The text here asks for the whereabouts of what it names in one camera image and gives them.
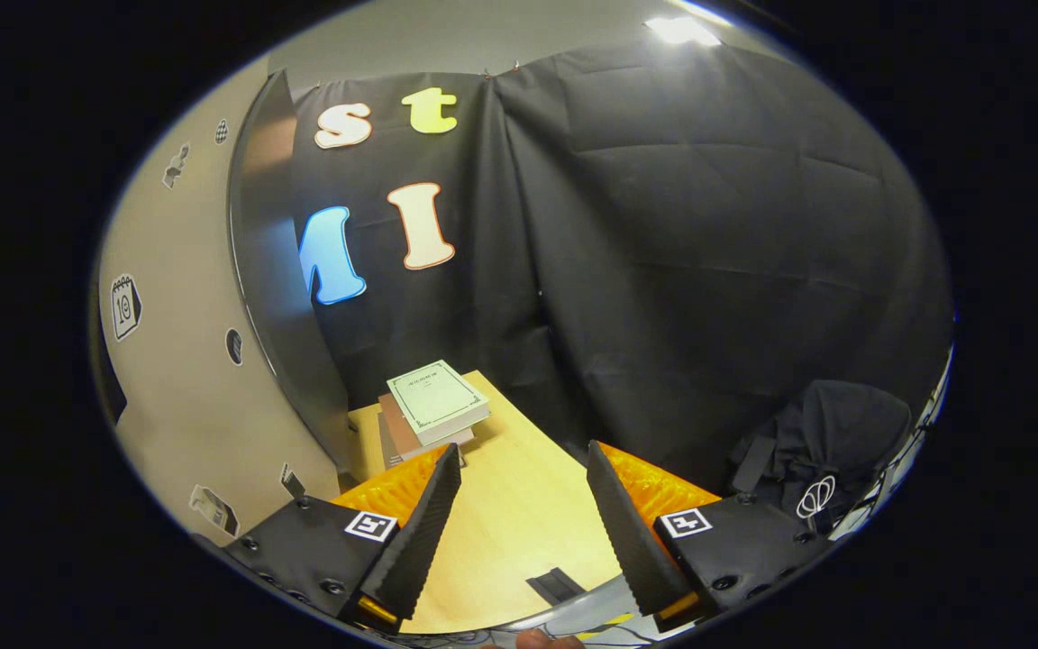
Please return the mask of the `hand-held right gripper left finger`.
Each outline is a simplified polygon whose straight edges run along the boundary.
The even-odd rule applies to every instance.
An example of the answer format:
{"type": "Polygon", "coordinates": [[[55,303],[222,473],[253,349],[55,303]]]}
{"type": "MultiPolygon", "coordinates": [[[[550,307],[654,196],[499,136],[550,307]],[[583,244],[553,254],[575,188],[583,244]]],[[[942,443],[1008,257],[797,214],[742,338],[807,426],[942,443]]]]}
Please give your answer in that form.
{"type": "Polygon", "coordinates": [[[414,616],[460,486],[459,448],[432,449],[332,501],[292,498],[223,558],[318,615],[397,632],[414,616]]]}

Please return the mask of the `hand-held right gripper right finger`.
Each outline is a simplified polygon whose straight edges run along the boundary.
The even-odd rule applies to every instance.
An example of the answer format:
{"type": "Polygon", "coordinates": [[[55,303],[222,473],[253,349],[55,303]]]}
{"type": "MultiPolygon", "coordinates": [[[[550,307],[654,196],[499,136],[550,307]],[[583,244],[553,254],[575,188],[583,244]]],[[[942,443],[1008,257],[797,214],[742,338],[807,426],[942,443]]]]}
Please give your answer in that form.
{"type": "Polygon", "coordinates": [[[720,497],[622,449],[588,447],[588,486],[641,615],[660,631],[752,604],[834,551],[752,493],[720,497]]]}

